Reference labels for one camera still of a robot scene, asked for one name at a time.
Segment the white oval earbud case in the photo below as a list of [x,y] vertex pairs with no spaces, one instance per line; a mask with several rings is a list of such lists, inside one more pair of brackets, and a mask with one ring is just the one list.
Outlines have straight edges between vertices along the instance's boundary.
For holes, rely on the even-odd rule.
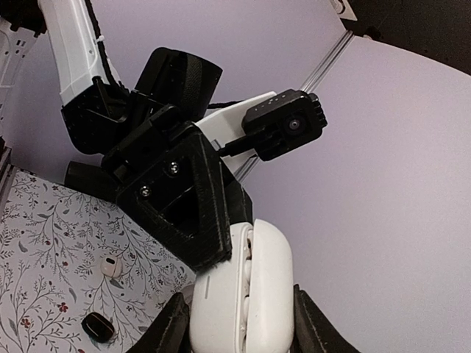
[[230,227],[232,257],[196,276],[193,352],[288,352],[294,338],[291,247],[260,219]]

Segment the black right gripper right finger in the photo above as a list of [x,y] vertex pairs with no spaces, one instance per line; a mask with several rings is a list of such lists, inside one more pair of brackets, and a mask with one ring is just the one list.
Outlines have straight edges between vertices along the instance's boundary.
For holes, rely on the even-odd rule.
[[294,286],[293,352],[359,353],[298,284]]

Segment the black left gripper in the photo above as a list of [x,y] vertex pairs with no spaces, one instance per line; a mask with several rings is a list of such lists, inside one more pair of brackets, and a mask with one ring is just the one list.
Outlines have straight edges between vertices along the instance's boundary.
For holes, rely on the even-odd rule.
[[131,131],[102,167],[118,181],[122,211],[195,272],[230,258],[230,224],[253,222],[248,193],[173,105]]

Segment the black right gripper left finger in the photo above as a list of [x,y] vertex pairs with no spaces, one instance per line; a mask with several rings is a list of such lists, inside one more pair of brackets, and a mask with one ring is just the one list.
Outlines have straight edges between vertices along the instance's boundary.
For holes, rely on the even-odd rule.
[[184,295],[175,293],[127,353],[191,352],[189,318]]

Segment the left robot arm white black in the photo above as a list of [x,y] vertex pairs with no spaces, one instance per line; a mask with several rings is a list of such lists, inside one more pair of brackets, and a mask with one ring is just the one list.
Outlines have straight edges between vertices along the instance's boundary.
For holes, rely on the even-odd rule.
[[68,178],[116,204],[195,272],[231,260],[230,228],[249,220],[251,201],[225,162],[246,138],[220,118],[202,125],[220,67],[155,49],[129,90],[90,1],[3,1],[1,22],[12,42],[4,63],[23,48],[21,30],[49,37],[69,137],[102,156],[98,167],[71,164]]

